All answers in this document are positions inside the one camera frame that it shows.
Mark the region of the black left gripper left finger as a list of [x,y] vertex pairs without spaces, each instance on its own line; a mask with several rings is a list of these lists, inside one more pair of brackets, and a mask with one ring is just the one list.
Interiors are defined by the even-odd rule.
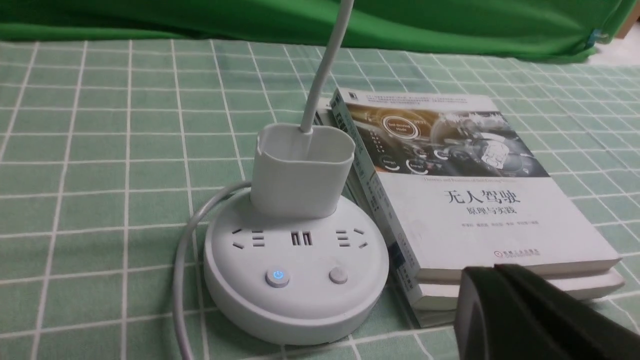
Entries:
[[462,271],[454,318],[461,360],[569,360],[495,268]]

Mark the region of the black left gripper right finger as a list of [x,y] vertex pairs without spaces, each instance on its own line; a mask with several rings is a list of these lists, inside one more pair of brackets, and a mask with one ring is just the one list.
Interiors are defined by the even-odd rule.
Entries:
[[515,289],[544,332],[573,360],[638,360],[638,333],[516,264],[494,269]]

